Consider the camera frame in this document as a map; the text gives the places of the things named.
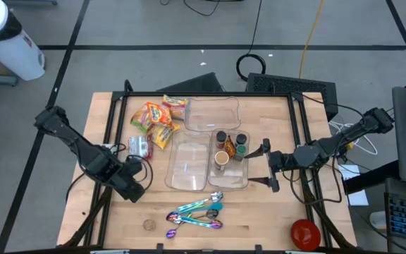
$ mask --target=snack bag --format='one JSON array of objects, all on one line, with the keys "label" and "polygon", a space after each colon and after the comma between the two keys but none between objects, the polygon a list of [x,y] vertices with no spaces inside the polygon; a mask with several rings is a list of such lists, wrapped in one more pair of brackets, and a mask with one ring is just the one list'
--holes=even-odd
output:
[{"label": "snack bag", "polygon": [[129,154],[138,155],[144,159],[149,159],[153,155],[152,136],[131,137],[128,140]]},{"label": "snack bag", "polygon": [[172,119],[184,120],[186,116],[186,106],[188,99],[180,99],[164,95],[162,98],[162,106],[170,109]]},{"label": "snack bag", "polygon": [[174,134],[177,130],[180,129],[178,124],[173,123],[173,127],[165,127],[159,124],[153,125],[153,127],[149,130],[149,134],[152,135],[152,141],[156,145],[158,145],[161,149],[164,149],[167,145],[168,141],[172,134]]},{"label": "snack bag", "polygon": [[162,126],[172,127],[172,118],[170,116],[170,110],[162,108],[158,104],[147,102],[147,108],[149,112],[149,120],[153,124],[159,124]]},{"label": "snack bag", "polygon": [[231,141],[231,137],[229,135],[225,142],[225,152],[230,158],[233,158],[234,154],[236,153],[236,146],[234,146],[233,141]]},{"label": "snack bag", "polygon": [[152,122],[150,121],[146,104],[134,113],[131,118],[131,124],[137,126],[143,133],[146,133],[149,130],[152,126]]}]

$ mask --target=concrete floor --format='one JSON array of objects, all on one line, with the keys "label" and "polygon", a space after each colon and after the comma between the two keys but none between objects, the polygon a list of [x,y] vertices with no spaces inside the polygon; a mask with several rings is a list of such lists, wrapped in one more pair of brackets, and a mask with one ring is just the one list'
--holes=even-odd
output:
[{"label": "concrete floor", "polygon": [[[38,45],[68,45],[84,0],[46,3],[9,2],[23,28]],[[215,3],[188,0],[210,12]],[[406,1],[394,0],[406,29]],[[206,18],[180,0],[162,6],[159,0],[90,0],[76,45],[249,44],[258,0],[220,3]],[[305,44],[318,1],[264,0],[255,44]],[[312,44],[405,45],[386,1],[326,0]],[[0,85],[0,234],[36,136],[34,117],[44,108],[58,78],[66,47],[44,50],[47,72],[16,87]],[[242,91],[235,72],[246,50],[75,50],[61,82],[56,104],[65,108],[73,127],[83,131],[93,92],[121,90],[128,78],[134,90],[157,90],[215,72],[228,91]],[[263,56],[267,73],[297,77],[301,51],[254,50]],[[259,72],[248,59],[243,73]],[[391,108],[391,88],[406,85],[406,50],[309,51],[303,78],[335,82],[338,102],[360,111]],[[346,122],[354,113],[340,109]],[[370,135],[379,154],[361,150],[349,158],[376,168],[397,158],[394,132]],[[75,157],[62,143],[46,137],[35,163],[6,251],[52,248],[65,207]],[[353,208],[363,217],[383,209],[383,186],[367,190],[370,206]],[[386,250],[386,241],[352,213],[359,246]]]}]

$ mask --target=wooden tabletop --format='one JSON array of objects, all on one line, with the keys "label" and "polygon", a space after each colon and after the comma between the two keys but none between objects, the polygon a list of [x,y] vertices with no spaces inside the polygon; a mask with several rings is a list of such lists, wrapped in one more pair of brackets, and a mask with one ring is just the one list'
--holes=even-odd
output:
[{"label": "wooden tabletop", "polygon": [[[306,95],[321,100],[319,93],[307,93]],[[94,144],[100,144],[103,141],[110,99],[110,92],[97,92],[93,95],[84,136]],[[122,143],[128,144],[129,137],[142,135],[135,126],[130,124],[131,116],[145,102],[160,104],[161,100],[162,97],[128,98]],[[294,150],[295,144],[286,98],[239,97],[238,100],[241,119],[239,129],[250,134],[250,150],[259,147],[263,138],[270,139],[272,151],[280,150],[289,153]],[[330,132],[323,105],[309,99],[306,99],[304,103],[312,138],[318,139],[329,136]],[[115,137],[119,108],[120,103],[116,108],[111,133],[112,143]],[[304,142],[297,103],[295,103],[295,110],[299,122],[300,139]],[[182,129],[185,129],[182,121],[174,122],[179,123]],[[167,222],[165,220],[166,215],[176,210],[180,205],[205,199],[214,191],[214,188],[209,184],[199,193],[168,188],[164,179],[167,174],[170,151],[170,143],[165,150],[154,146],[153,158],[150,161],[154,170],[153,184],[137,203],[123,200],[119,194],[113,192],[106,228],[105,248],[155,249],[158,243],[163,243],[165,249],[252,250],[255,244],[261,244],[264,250],[296,249],[290,239],[290,228],[293,222],[306,218],[305,207],[293,196],[289,181],[285,180],[282,174],[276,174],[281,187],[277,193],[272,193],[272,190],[267,186],[254,182],[249,182],[248,186],[242,190],[224,192],[224,207],[218,217],[223,222],[222,229],[207,229],[185,224],[177,230],[175,238],[167,239],[165,237],[166,232],[169,229],[174,229],[176,225]],[[127,154],[127,152],[121,152],[119,159],[124,160]],[[81,173],[79,167],[76,166],[73,179]],[[268,175],[269,168],[265,157],[249,159],[249,178]],[[338,192],[331,168],[325,166],[319,172],[319,177],[324,198],[337,199]],[[87,177],[79,180],[73,187],[63,215],[58,244],[66,242],[87,216],[93,189],[94,182]],[[302,194],[299,181],[295,183],[295,189],[299,194]],[[338,230],[351,244],[356,245],[344,192],[341,204],[325,202],[325,207],[327,214]],[[155,230],[147,231],[143,228],[142,224],[146,219],[155,221]],[[93,243],[97,241],[99,223],[100,217],[98,216],[94,226]],[[321,228],[318,217],[316,224]]]}]

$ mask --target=jar lid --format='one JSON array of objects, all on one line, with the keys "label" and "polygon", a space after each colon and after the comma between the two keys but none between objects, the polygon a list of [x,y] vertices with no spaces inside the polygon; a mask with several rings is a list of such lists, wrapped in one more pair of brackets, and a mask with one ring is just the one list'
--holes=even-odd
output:
[{"label": "jar lid", "polygon": [[247,150],[244,145],[238,145],[237,147],[238,153],[243,154]]},{"label": "jar lid", "polygon": [[225,142],[226,140],[226,133],[223,131],[219,131],[216,135],[217,141],[218,142]]},{"label": "jar lid", "polygon": [[246,135],[244,135],[244,134],[239,134],[239,135],[236,137],[236,143],[237,143],[237,144],[243,145],[243,144],[245,144],[245,142],[247,142],[247,136],[246,136]]}]

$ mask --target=transparent bin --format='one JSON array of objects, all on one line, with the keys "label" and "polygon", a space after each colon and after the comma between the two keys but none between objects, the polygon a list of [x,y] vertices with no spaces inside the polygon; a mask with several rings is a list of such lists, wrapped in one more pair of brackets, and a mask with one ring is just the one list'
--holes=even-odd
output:
[{"label": "transparent bin", "polygon": [[211,152],[209,154],[209,175],[208,182],[212,186],[217,186],[225,189],[240,189],[247,187],[248,184],[248,159],[243,159],[242,161],[234,160],[230,158],[228,164],[225,166],[223,171],[215,167],[214,156],[219,151],[224,151],[224,149],[217,148],[216,134],[219,131],[224,131],[227,135],[231,137],[233,143],[235,143],[236,137],[239,134],[244,134],[247,136],[247,142],[244,146],[246,151],[244,155],[249,154],[249,143],[250,135],[241,130],[226,130],[226,129],[216,129],[212,131],[211,135]]},{"label": "transparent bin", "polygon": [[172,148],[166,185],[182,191],[202,191],[206,187],[210,148],[208,133],[178,131]]},{"label": "transparent bin", "polygon": [[235,97],[190,98],[186,107],[185,126],[191,131],[238,128],[240,126],[239,100]]}]

